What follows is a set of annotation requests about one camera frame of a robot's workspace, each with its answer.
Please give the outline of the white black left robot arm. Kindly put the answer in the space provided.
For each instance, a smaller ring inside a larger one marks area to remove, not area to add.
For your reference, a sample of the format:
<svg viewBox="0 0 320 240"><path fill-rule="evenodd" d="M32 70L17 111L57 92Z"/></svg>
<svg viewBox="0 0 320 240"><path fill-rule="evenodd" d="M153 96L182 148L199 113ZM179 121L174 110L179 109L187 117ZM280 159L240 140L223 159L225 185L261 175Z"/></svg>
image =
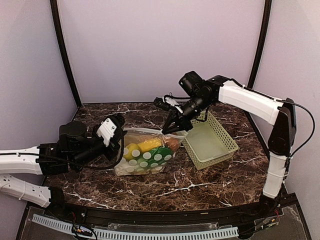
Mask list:
<svg viewBox="0 0 320 240"><path fill-rule="evenodd" d="M80 172L82 169L104 171L115 167L124 154L123 122L107 117L87 136L87 127L72 121L59 127L59 140L26 149L0 152L0 191L19 200L51 209L60 218L71 213L62 189L35 185L15 178L14 174L53 176Z"/></svg>

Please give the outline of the clear zip top bag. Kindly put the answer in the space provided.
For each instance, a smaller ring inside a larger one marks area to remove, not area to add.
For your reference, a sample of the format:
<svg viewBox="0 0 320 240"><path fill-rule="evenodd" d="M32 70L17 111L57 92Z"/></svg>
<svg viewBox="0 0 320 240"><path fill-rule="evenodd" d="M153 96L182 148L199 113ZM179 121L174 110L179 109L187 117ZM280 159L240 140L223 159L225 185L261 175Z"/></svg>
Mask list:
<svg viewBox="0 0 320 240"><path fill-rule="evenodd" d="M162 134L150 128L125 128L123 157L113 169L116 176L158 174L176 157L186 131Z"/></svg>

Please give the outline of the yellow round bun toy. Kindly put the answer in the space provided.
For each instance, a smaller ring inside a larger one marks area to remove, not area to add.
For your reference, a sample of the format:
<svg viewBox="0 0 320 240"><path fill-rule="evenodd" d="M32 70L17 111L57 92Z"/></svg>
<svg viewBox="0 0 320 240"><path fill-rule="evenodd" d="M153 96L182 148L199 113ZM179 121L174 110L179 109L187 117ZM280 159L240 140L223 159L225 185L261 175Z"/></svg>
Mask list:
<svg viewBox="0 0 320 240"><path fill-rule="evenodd" d="M140 155L141 155L141 149L135 143L128 144L123 150L123 157L127 161L138 158Z"/></svg>

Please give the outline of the brown potato toy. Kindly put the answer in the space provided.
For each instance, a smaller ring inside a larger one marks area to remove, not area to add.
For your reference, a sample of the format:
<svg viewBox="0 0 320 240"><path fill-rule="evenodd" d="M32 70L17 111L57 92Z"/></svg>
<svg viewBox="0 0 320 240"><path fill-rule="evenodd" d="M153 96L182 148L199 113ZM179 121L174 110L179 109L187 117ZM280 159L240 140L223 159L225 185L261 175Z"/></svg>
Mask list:
<svg viewBox="0 0 320 240"><path fill-rule="evenodd" d="M179 138L165 136L164 145L171 149L171 151L176 152L181 145L181 140Z"/></svg>

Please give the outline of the beige plastic basket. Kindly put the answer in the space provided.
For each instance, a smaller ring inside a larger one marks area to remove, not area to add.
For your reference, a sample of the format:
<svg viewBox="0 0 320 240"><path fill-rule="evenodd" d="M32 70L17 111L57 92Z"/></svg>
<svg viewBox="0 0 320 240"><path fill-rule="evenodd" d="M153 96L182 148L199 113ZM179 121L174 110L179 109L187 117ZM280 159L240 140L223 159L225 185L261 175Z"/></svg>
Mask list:
<svg viewBox="0 0 320 240"><path fill-rule="evenodd" d="M182 144L197 170L229 160L239 146L210 113L202 111L191 120L193 128L187 132Z"/></svg>

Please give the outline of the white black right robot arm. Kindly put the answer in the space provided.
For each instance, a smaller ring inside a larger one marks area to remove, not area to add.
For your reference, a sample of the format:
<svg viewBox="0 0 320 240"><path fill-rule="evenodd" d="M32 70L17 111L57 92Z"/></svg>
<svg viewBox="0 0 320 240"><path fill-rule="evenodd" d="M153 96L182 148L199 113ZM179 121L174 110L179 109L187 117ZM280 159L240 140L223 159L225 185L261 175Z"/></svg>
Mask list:
<svg viewBox="0 0 320 240"><path fill-rule="evenodd" d="M205 80L195 71L186 73L178 84L186 97L169 93L159 100L161 107L168 111L162 127L164 135L190 131L192 121L199 120L203 111L217 103L243 110L269 126L268 136L263 138L268 151L266 179L259 202L255 205L255 213L266 217L278 206L282 186L289 173L297 131L294 101L257 92L222 75Z"/></svg>

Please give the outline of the green bok choy toy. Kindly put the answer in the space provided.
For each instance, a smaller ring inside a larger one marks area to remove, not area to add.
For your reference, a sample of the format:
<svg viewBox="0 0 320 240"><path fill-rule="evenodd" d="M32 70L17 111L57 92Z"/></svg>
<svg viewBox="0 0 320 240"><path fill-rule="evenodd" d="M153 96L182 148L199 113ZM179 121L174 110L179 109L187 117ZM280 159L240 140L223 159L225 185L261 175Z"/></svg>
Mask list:
<svg viewBox="0 0 320 240"><path fill-rule="evenodd" d="M168 147L157 147L143 153L142 162L139 164L143 168L154 168L173 157L173 152Z"/></svg>

